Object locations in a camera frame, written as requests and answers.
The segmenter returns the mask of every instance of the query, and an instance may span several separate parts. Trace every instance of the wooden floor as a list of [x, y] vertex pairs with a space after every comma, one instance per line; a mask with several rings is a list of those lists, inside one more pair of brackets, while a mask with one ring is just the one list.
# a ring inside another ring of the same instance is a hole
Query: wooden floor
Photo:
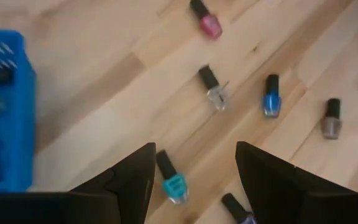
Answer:
[[[188, 0], [0, 0], [37, 71], [33, 190], [68, 190], [147, 142], [166, 149], [190, 188], [170, 203], [156, 172], [147, 223], [234, 223], [244, 204], [234, 162], [247, 141], [358, 191], [358, 0], [205, 0], [223, 25], [208, 40]], [[229, 82], [217, 113], [197, 74]], [[267, 120], [264, 79], [281, 76], [283, 108]], [[321, 137], [324, 102], [340, 97], [340, 139]]]

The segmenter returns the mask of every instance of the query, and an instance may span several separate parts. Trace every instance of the blue plastic basket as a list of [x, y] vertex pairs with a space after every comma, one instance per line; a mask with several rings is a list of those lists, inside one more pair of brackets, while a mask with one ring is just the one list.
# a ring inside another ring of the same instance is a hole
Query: blue plastic basket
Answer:
[[32, 183], [35, 139], [35, 73], [24, 38], [0, 30], [0, 68], [13, 69], [13, 82], [0, 85], [6, 110], [0, 113], [0, 192], [23, 192]]

